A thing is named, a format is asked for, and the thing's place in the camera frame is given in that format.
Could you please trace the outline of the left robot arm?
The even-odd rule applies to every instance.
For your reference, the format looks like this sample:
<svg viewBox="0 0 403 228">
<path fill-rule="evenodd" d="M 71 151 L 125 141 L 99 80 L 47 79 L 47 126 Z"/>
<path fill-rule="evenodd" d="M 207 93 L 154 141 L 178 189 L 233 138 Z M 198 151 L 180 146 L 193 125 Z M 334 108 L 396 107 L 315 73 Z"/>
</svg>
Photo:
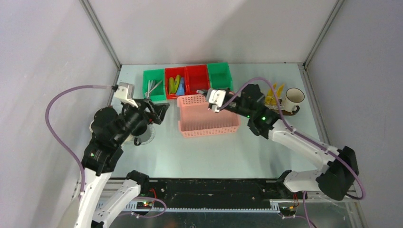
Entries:
<svg viewBox="0 0 403 228">
<path fill-rule="evenodd" d="M 120 113 L 112 107 L 95 113 L 89 127 L 92 138 L 80 162 L 84 169 L 80 179 L 83 189 L 64 212 L 58 227 L 107 228 L 131 200 L 148 196 L 149 176 L 133 170 L 106 204 L 96 208 L 123 154 L 123 143 L 131 139 L 139 146 L 152 141 L 152 125 L 161 124 L 170 107 L 169 103 L 155 104 L 146 98 L 122 102 L 122 105 Z"/>
</svg>

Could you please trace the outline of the white toothbrush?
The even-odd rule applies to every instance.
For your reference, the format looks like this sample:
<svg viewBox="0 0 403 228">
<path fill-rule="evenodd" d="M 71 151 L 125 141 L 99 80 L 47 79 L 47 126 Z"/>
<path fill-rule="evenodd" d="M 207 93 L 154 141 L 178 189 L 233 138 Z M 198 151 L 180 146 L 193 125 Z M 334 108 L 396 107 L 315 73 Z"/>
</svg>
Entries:
<svg viewBox="0 0 403 228">
<path fill-rule="evenodd" d="M 159 81 L 149 80 L 148 84 L 147 84 L 147 90 L 144 93 L 145 97 L 149 98 L 152 91 L 154 91 L 161 83 L 162 83 L 162 80 L 159 80 Z"/>
</svg>

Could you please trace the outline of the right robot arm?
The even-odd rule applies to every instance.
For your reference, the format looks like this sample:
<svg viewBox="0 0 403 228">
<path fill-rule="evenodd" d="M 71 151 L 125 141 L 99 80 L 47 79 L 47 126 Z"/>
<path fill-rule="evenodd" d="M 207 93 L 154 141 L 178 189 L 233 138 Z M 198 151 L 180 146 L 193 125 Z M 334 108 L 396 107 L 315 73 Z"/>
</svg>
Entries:
<svg viewBox="0 0 403 228">
<path fill-rule="evenodd" d="M 310 171 L 287 170 L 276 186 L 277 194 L 284 199 L 295 192 L 320 191 L 333 200 L 353 198 L 348 191 L 359 175 L 355 151 L 342 149 L 314 139 L 288 124 L 280 113 L 264 104 L 264 94 L 257 84 L 245 86 L 239 95 L 228 89 L 219 91 L 212 101 L 223 110 L 244 116 L 247 126 L 256 135 L 279 143 L 307 158 L 315 167 Z"/>
</svg>

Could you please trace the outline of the white mug dark rim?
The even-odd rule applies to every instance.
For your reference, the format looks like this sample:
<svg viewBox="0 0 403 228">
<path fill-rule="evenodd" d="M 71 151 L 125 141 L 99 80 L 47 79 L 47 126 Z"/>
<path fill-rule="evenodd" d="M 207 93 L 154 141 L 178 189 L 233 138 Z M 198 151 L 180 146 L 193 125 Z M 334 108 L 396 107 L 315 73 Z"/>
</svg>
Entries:
<svg viewBox="0 0 403 228">
<path fill-rule="evenodd" d="M 305 99 L 305 94 L 302 90 L 298 88 L 289 88 L 282 100 L 282 108 L 285 110 L 290 110 L 292 106 L 300 105 Z"/>
</svg>

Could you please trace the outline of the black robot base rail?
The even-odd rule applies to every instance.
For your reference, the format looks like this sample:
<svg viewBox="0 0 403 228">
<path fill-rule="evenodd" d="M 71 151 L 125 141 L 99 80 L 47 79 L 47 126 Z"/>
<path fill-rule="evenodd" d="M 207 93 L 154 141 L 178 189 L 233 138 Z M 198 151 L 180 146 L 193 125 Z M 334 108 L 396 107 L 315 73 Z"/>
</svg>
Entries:
<svg viewBox="0 0 403 228">
<path fill-rule="evenodd" d="M 156 197 L 168 209 L 269 209 L 274 200 L 301 202 L 276 179 L 153 178 L 140 197 Z"/>
</svg>

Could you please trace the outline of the black mug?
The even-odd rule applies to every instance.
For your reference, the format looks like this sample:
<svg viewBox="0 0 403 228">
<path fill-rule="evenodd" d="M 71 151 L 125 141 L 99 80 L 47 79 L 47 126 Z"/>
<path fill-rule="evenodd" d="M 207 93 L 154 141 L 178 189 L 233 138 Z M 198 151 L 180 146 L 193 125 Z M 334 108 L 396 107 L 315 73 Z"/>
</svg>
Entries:
<svg viewBox="0 0 403 228">
<path fill-rule="evenodd" d="M 134 136 L 134 145 L 139 146 L 150 138 L 150 133 L 147 126 L 141 126 L 132 132 Z"/>
</svg>

